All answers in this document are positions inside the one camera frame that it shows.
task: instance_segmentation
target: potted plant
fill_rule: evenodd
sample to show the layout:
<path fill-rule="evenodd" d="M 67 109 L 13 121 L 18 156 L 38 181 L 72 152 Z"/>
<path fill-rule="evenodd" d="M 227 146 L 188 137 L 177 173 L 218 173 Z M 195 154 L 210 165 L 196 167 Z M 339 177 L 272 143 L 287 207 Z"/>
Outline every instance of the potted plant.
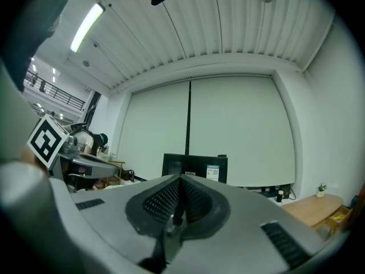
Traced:
<path fill-rule="evenodd" d="M 322 198 L 325 195 L 325 189 L 327 189 L 327 186 L 324 183 L 321 183 L 315 195 L 319 198 Z"/>

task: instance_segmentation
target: monitor screen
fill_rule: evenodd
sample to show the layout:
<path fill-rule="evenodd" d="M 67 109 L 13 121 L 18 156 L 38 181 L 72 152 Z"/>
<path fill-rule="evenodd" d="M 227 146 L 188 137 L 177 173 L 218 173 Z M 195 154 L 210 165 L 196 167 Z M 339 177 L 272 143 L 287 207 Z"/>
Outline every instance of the monitor screen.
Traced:
<path fill-rule="evenodd" d="M 165 154 L 162 176 L 181 174 L 194 175 L 226 183 L 227 166 L 228 158 Z"/>

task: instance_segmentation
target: fluorescent light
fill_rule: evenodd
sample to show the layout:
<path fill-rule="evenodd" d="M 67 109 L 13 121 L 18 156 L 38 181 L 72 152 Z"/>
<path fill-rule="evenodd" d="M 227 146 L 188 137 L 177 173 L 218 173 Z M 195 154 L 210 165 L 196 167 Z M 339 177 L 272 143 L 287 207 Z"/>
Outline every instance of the fluorescent light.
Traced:
<path fill-rule="evenodd" d="M 86 36 L 90 27 L 94 24 L 97 18 L 104 12 L 104 9 L 99 5 L 95 4 L 89 13 L 86 15 L 84 21 L 81 23 L 78 32 L 76 33 L 74 40 L 71 44 L 71 51 L 77 52 L 82 40 Z"/>

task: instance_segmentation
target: cable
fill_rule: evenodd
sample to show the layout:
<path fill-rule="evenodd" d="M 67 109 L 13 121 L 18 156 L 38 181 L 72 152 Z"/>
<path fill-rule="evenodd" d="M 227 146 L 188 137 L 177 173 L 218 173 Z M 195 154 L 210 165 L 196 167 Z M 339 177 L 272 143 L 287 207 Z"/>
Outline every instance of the cable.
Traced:
<path fill-rule="evenodd" d="M 293 189 L 290 187 L 290 189 L 291 189 L 291 191 L 293 192 L 293 195 L 294 195 L 294 197 L 295 197 L 295 199 L 292 199 L 291 197 L 290 197 L 290 193 L 289 193 L 289 199 L 290 200 L 296 200 L 297 199 L 297 196 L 295 195 L 295 193 L 294 193 L 294 191 L 293 191 Z"/>

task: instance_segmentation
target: window shade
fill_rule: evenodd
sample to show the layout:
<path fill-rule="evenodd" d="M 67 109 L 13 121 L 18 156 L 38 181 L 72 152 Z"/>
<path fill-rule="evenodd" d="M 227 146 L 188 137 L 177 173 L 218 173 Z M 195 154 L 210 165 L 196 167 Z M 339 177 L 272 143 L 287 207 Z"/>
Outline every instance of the window shade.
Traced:
<path fill-rule="evenodd" d="M 184 154 L 189 82 L 133 95 L 121 132 L 118 160 L 144 179 L 159 178 L 164 153 Z"/>
<path fill-rule="evenodd" d="M 294 183 L 289 120 L 271 78 L 192 81 L 190 155 L 227 154 L 227 184 Z"/>

